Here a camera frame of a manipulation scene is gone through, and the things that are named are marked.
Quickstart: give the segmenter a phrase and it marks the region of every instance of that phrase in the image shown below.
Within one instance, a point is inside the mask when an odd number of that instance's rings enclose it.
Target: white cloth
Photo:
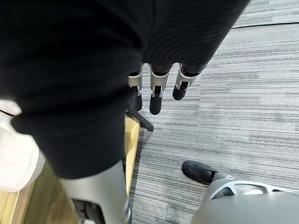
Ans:
[[[21,113],[19,106],[9,100],[0,100],[0,109],[13,115]],[[10,120],[0,112],[0,189],[16,192],[38,177],[45,157],[32,136],[17,133]]]

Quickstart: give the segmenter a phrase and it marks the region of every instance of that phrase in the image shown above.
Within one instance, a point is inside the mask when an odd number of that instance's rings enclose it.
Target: metal leg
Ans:
[[[140,122],[141,127],[146,128],[148,131],[153,131],[154,126],[146,120],[140,113],[138,113],[134,107],[130,106],[127,111],[126,115],[133,120],[138,120]]]
[[[142,109],[142,67],[139,71],[134,72],[128,77],[128,85],[135,90],[135,103],[134,107],[137,111]]]
[[[157,115],[161,111],[162,96],[166,87],[169,71],[172,64],[151,64],[150,65],[150,104],[149,111]]]
[[[184,98],[187,88],[192,85],[196,77],[199,76],[205,67],[206,64],[202,66],[180,64],[176,84],[172,93],[175,100]]]

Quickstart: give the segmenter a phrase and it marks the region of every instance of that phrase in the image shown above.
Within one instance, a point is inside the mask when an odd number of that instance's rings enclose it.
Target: wooden panel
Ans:
[[[24,224],[77,224],[78,218],[48,162],[35,181]]]
[[[127,155],[126,159],[126,189],[127,193],[130,193],[135,156],[137,151],[137,144],[139,138],[140,125],[138,122],[128,118],[126,119],[125,130],[125,151]]]
[[[11,222],[18,195],[19,192],[7,193],[0,191],[0,224]]]

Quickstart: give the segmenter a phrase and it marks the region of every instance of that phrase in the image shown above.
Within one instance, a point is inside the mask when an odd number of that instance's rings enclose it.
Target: gray carpet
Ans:
[[[251,0],[235,28],[299,22],[298,0]]]
[[[281,12],[286,1],[270,2]],[[181,101],[172,98],[178,65],[172,67],[156,116],[149,112],[144,66],[140,112],[155,130],[140,133],[130,191],[133,223],[190,223],[206,187],[182,174],[186,160],[299,191],[298,33],[299,24],[232,29]]]

